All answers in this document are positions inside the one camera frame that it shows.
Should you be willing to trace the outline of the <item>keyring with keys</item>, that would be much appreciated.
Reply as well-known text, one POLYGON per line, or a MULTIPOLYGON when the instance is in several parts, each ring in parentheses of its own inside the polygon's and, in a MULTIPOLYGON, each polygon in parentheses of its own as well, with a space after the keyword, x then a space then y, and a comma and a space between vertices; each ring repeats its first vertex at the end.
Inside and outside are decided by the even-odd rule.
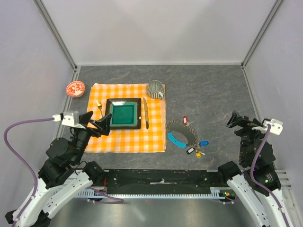
POLYGON ((174 119, 169 121, 166 124, 166 131, 167 134, 169 132, 172 132, 172 134, 173 132, 177 132, 183 135, 185 137, 185 141, 181 141, 180 139, 178 140, 187 144, 185 147, 187 148, 186 153, 188 155, 195 153, 197 158, 201 158, 202 156, 205 156, 205 153, 200 150, 201 145, 198 133, 195 129, 190 127, 192 123, 193 122, 188 121, 186 116, 183 116, 182 120, 174 119))

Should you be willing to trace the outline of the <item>blue carabiner tag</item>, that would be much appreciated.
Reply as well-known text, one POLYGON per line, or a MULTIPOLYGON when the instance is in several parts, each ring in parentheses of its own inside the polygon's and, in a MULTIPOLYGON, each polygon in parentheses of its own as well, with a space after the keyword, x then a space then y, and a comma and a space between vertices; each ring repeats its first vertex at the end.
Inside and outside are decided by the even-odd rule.
POLYGON ((169 132, 169 133, 167 134, 167 136, 168 136, 168 139, 169 139, 173 144, 175 144, 177 147, 179 147, 179 148, 185 148, 185 147, 187 146, 187 144, 186 144, 185 142, 181 142, 181 141, 179 141, 178 139, 176 139, 176 138, 173 136, 172 132, 169 132))

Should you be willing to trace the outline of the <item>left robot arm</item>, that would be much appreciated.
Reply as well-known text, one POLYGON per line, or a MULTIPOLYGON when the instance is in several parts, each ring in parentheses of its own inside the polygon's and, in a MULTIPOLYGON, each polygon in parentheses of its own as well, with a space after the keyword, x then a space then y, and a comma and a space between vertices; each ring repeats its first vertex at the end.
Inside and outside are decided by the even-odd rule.
POLYGON ((39 122, 60 122, 74 132, 71 140, 56 138, 51 142, 46 151, 48 158, 37 174, 13 149, 7 138, 10 129, 29 121, 15 123, 4 131, 7 147, 25 164, 34 179, 33 189, 22 205, 6 213, 5 218, 9 224, 14 227, 47 227, 58 211, 76 194, 92 185, 99 186, 103 183, 105 172, 95 161, 88 162, 70 183, 66 183, 75 172, 73 167, 80 165, 90 138, 110 133, 112 114, 108 113, 99 120, 93 120, 92 115, 92 111, 85 114, 65 111, 51 118, 38 119, 39 122))

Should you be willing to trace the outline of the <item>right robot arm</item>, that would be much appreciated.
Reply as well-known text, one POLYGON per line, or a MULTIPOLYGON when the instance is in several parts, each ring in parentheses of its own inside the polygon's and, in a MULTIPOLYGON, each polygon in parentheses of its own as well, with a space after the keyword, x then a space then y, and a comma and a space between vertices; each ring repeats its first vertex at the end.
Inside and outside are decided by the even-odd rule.
POLYGON ((293 227, 286 208, 282 185, 274 167, 275 156, 267 139, 280 135, 283 122, 277 119, 250 120, 232 112, 228 128, 239 126, 239 163, 232 161, 218 167, 217 181, 229 186, 258 227, 293 227))

